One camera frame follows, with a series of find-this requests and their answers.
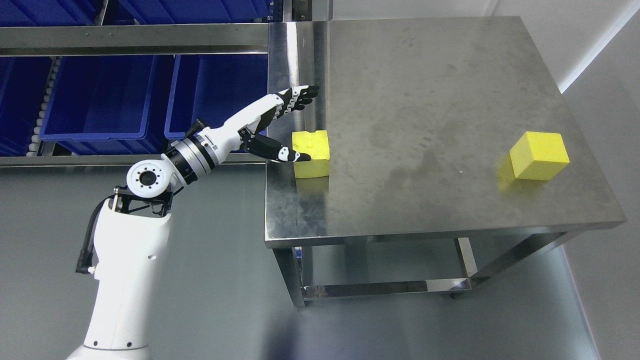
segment metal shelf beam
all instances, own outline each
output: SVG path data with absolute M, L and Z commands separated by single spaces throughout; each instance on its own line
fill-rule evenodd
M 159 160 L 160 155 L 86 155 L 86 156 L 3 156 L 0 168 L 12 167 L 108 167 L 131 166 L 141 160 Z M 264 164 L 264 159 L 246 153 L 229 154 L 220 165 Z
M 267 53 L 269 24 L 0 28 L 0 56 Z

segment robotic hand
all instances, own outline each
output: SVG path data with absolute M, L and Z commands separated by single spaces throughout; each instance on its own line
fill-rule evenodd
M 259 133 L 281 116 L 304 109 L 318 90 L 304 85 L 265 95 L 216 129 L 198 119 L 161 160 L 143 160 L 129 169 L 127 186 L 116 186 L 91 215 L 76 272 L 93 274 L 100 284 L 84 343 L 68 360 L 151 359 L 148 305 L 166 255 L 173 196 L 242 147 L 271 161 L 311 160 Z M 132 209 L 133 201 L 146 205 Z M 159 217 L 132 214 L 145 208 Z

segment yellow sponge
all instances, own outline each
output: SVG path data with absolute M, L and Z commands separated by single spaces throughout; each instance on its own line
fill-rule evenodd
M 569 165 L 562 136 L 527 131 L 509 151 L 516 179 L 551 180 Z
M 298 179 L 329 176 L 329 136 L 326 130 L 315 133 L 296 131 L 291 134 L 293 149 L 311 155 L 311 161 L 293 163 L 293 170 Z

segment blue plastic crate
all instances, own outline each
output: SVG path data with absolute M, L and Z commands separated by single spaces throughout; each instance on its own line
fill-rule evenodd
M 101 0 L 0 0 L 0 26 L 91 25 Z
M 269 15 L 270 0 L 120 0 L 140 24 L 244 22 Z
M 0 155 L 27 153 L 50 67 L 47 57 L 0 57 Z
M 171 140 L 184 138 L 197 118 L 220 127 L 266 94 L 266 54 L 178 55 L 164 135 Z
M 40 137 L 79 155 L 161 152 L 172 68 L 172 56 L 64 58 Z

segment stainless steel table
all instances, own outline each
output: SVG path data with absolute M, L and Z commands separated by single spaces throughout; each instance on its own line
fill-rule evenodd
M 269 127 L 326 129 L 331 174 L 295 180 L 267 164 L 265 244 L 296 306 L 307 300 L 475 288 L 541 249 L 625 221 L 518 17 L 271 24 L 269 90 L 318 84 L 305 111 Z M 571 164 L 549 182 L 514 180 L 525 131 L 561 133 Z M 528 237 L 477 269 L 468 238 Z M 310 284 L 310 247 L 451 238 L 454 279 Z M 298 261 L 293 247 L 302 247 Z

